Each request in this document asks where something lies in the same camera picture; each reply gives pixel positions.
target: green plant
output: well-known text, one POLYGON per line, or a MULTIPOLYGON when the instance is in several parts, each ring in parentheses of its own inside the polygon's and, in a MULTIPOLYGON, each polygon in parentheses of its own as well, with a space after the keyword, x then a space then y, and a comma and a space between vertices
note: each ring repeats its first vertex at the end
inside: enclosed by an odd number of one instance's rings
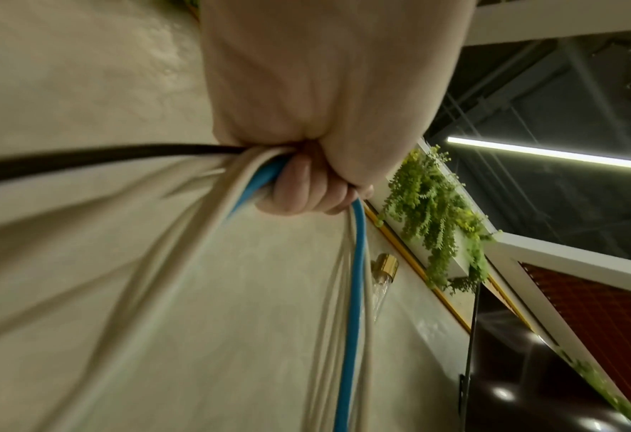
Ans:
POLYGON ((617 411, 631 421, 631 401, 625 397, 616 394, 610 383, 591 363, 582 362, 581 360, 572 359, 561 348, 556 349, 558 355, 562 357, 572 368, 581 375, 606 401, 610 403, 617 411))
POLYGON ((422 239, 430 252, 425 270, 430 288, 474 292, 487 277, 482 242, 490 240, 491 235, 482 217, 471 210, 457 191, 458 177, 442 172, 441 166, 448 160, 439 146, 432 147, 429 153, 411 152, 389 183, 391 194, 385 200, 378 223, 381 225, 386 218, 403 222, 401 237, 422 239), (447 280, 449 262, 458 252, 456 230, 467 241, 471 258, 469 275, 447 280))

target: gold trim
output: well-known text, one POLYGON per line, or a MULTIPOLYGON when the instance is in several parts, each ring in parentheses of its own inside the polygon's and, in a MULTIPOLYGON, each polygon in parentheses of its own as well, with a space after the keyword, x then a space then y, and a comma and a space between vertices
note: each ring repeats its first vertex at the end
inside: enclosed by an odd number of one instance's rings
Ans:
MULTIPOLYGON (((370 219, 370 221, 375 226, 377 226, 377 214, 368 206, 367 203, 364 203, 364 207, 365 207, 365 215, 367 216, 367 218, 370 219)), ((392 246, 394 246, 394 248, 398 251, 398 253, 406 260, 406 262, 410 264, 410 267, 417 273, 417 275, 422 279, 422 281, 427 282, 427 277, 424 274, 424 267, 422 266, 422 264, 420 264, 417 258, 415 258, 415 255, 413 255, 408 250, 406 245, 399 242, 399 239, 391 231, 389 226, 387 226, 387 224, 385 223, 382 226, 377 227, 377 229, 379 229, 382 232, 382 235, 389 241, 389 243, 392 244, 392 246)), ((458 311, 454 309, 453 305, 449 302, 449 300, 446 298, 444 293, 438 288, 431 288, 431 291, 434 293, 434 295, 437 296, 439 301, 449 310, 449 312, 451 312, 451 315, 453 315, 453 318, 455 318, 458 321, 461 327, 463 327, 463 329, 466 332, 470 333, 471 332, 470 326, 467 324, 467 322, 465 322, 463 317, 460 316, 458 311)))
POLYGON ((503 298, 503 300, 506 301, 506 303, 508 304, 508 306, 510 307, 510 309, 515 312, 515 315, 517 315, 517 317, 522 320, 522 322, 525 323, 525 325, 527 327, 529 327, 529 329, 533 332, 534 329, 531 327, 531 324, 529 324, 529 321, 527 321, 525 319, 525 317, 522 315, 522 313, 520 312, 520 310, 515 306, 515 304, 513 303, 512 300, 510 300, 510 297, 508 297, 508 295, 505 293, 505 291, 503 291, 503 288, 501 288, 501 286, 496 282, 496 280, 494 280, 493 277, 491 277, 491 275, 489 275, 489 282, 494 286, 494 288, 496 288, 496 291, 499 292, 499 294, 501 295, 501 297, 503 298))

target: black cable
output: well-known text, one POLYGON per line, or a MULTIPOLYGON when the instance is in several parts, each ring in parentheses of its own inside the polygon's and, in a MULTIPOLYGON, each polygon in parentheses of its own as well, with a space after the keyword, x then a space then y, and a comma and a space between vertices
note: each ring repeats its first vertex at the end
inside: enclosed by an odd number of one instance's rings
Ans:
POLYGON ((141 144, 27 154, 0 159, 0 181, 134 159, 200 154, 239 154, 244 150, 244 147, 211 144, 141 144))

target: beige wall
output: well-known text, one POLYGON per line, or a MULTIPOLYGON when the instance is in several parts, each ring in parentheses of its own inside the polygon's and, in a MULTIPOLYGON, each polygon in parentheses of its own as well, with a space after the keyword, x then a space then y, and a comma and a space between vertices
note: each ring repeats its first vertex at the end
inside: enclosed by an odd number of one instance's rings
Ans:
MULTIPOLYGON (((205 95, 197 29, 184 9, 135 0, 0 4, 0 154, 209 142, 205 95)), ((172 160, 0 185, 0 225, 101 196, 172 160)), ((31 429, 75 382, 132 270, 127 264, 193 198, 158 201, 0 286, 0 431, 31 429)), ((275 218, 253 209, 233 217, 147 354, 86 429, 297 430, 343 224, 342 216, 275 218)), ((0 256, 26 239, 19 233, 39 227, 0 231, 0 256)), ((373 255, 392 252, 368 230, 373 255)), ((467 344, 467 333, 401 263, 375 326, 374 430, 454 431, 467 344)))

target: red panel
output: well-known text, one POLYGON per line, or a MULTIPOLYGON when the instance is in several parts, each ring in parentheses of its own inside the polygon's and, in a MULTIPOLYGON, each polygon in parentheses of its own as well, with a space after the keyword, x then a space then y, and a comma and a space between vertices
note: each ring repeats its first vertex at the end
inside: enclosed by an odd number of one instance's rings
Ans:
POLYGON ((631 400, 631 292, 534 265, 522 267, 631 400))

